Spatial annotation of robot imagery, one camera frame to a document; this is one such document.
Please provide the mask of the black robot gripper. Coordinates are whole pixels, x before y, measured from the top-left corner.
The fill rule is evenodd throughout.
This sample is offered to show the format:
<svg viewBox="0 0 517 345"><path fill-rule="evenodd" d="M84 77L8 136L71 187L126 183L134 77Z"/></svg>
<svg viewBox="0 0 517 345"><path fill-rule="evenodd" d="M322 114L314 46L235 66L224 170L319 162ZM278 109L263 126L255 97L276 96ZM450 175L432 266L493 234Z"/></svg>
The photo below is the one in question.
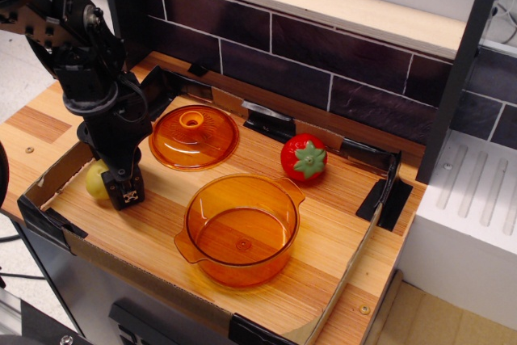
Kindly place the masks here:
<svg viewBox="0 0 517 345"><path fill-rule="evenodd" d="M109 169L101 179L116 210L145 200L144 180L135 164L137 147L151 132L147 98L131 72L116 80L113 104L106 111L84 117L78 127L79 140L88 144Z"/></svg>

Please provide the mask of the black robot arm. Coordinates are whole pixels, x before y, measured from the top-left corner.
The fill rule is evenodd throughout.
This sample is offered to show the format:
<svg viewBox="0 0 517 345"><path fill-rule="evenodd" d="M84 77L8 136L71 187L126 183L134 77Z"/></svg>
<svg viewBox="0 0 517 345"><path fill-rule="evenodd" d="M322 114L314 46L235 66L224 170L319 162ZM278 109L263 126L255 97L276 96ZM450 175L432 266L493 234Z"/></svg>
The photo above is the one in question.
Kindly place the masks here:
<svg viewBox="0 0 517 345"><path fill-rule="evenodd" d="M60 83L66 109L82 118L78 139L107 165L113 206L143 201L138 146L152 132L148 102L102 10L91 0L1 0L1 28L25 36Z"/></svg>

